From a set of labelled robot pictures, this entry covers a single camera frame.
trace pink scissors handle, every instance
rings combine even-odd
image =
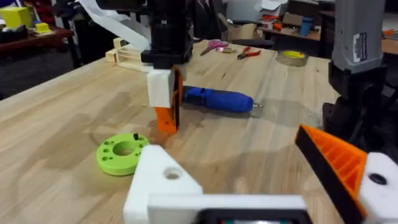
[[[227,47],[228,43],[221,40],[211,40],[209,41],[209,47],[217,48],[217,47]]]

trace pliers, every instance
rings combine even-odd
[[[261,50],[257,51],[257,52],[249,52],[251,49],[251,47],[246,47],[245,49],[243,49],[242,53],[240,55],[238,55],[238,60],[242,60],[246,57],[253,57],[253,56],[257,56],[259,54],[261,54]]]

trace scissors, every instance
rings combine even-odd
[[[228,46],[228,43],[225,41],[221,41],[218,39],[210,40],[208,47],[200,54],[200,56],[203,56],[203,55],[207,54],[209,51],[216,49],[218,47],[227,47],[227,46]]]

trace orange part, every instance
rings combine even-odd
[[[274,19],[278,19],[279,16],[268,16],[268,15],[263,15],[262,16],[262,20],[274,20]]]
[[[275,22],[273,23],[272,28],[275,30],[281,30],[283,28],[283,25],[278,22]]]
[[[182,102],[182,87],[183,87],[183,80],[180,73],[180,70],[177,67],[174,67],[174,74],[175,74],[175,83],[177,89],[174,89],[173,97],[172,97],[172,107],[171,108],[160,108],[155,107],[155,112],[157,116],[157,128],[161,131],[166,133],[175,134],[178,130],[178,119],[175,115],[175,110],[179,110],[179,105]]]
[[[350,143],[336,138],[331,134],[306,125],[302,125],[302,127],[333,169],[344,188],[361,209],[362,213],[366,214],[365,209],[358,201],[358,193],[368,155]]]
[[[383,31],[383,35],[392,35],[392,34],[394,34],[394,30],[393,29],[389,29],[389,30]]]

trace gray device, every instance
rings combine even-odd
[[[333,63],[352,74],[380,67],[385,0],[336,0]]]

